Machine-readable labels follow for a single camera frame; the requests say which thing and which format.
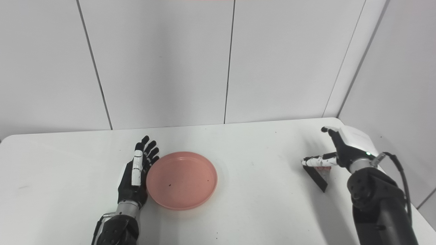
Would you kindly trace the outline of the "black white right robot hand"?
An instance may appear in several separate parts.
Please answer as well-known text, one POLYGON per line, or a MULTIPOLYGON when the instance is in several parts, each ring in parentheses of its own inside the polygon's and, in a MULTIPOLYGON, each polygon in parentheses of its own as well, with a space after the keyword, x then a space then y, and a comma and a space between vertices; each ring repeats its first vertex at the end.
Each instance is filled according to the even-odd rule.
POLYGON ((340 166, 352 174, 367 167, 377 168, 375 159, 379 153, 366 133, 349 126, 322 127, 321 132, 330 136, 335 152, 305 157, 301 161, 302 166, 314 168, 340 166))

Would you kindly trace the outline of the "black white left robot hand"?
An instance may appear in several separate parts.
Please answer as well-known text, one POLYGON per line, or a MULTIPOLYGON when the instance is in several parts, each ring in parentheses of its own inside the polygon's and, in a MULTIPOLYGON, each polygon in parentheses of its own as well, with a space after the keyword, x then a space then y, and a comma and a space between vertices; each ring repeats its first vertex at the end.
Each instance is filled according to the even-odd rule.
POLYGON ((145 135, 135 145, 134 156, 126 164, 118 187, 118 203, 134 202, 142 208, 147 201, 146 178, 154 163, 159 160, 159 148, 156 141, 145 135))

